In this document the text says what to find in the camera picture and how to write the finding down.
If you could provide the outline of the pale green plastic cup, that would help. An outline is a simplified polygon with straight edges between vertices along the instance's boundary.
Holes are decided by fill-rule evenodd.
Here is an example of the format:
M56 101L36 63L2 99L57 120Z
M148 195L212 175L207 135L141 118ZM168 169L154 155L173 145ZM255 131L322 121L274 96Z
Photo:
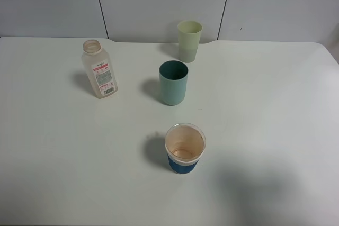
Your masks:
M179 60L186 63L193 62L197 54L203 27L197 21L181 21L177 28Z

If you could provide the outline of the teal plastic cup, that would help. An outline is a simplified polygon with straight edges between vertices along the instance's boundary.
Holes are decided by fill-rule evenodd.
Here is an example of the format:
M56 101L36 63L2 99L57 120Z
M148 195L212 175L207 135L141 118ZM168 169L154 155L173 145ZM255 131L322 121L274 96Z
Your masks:
M170 60L159 68L160 94L167 105L178 105L185 98L189 69L186 64Z

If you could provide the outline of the clear plastic drink bottle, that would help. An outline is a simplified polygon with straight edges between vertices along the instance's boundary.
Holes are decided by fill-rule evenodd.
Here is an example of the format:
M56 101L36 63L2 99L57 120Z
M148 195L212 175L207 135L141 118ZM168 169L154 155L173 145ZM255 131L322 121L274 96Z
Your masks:
M81 60L97 98L105 98L118 90L110 56L97 40L83 43Z

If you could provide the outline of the paper cup with blue sleeve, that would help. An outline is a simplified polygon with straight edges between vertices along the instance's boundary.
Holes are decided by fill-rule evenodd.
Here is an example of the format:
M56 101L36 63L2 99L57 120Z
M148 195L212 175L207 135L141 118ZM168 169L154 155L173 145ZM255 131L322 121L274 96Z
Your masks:
M196 125L179 123L168 130L164 145L171 169L177 174L188 174L200 160L206 138Z

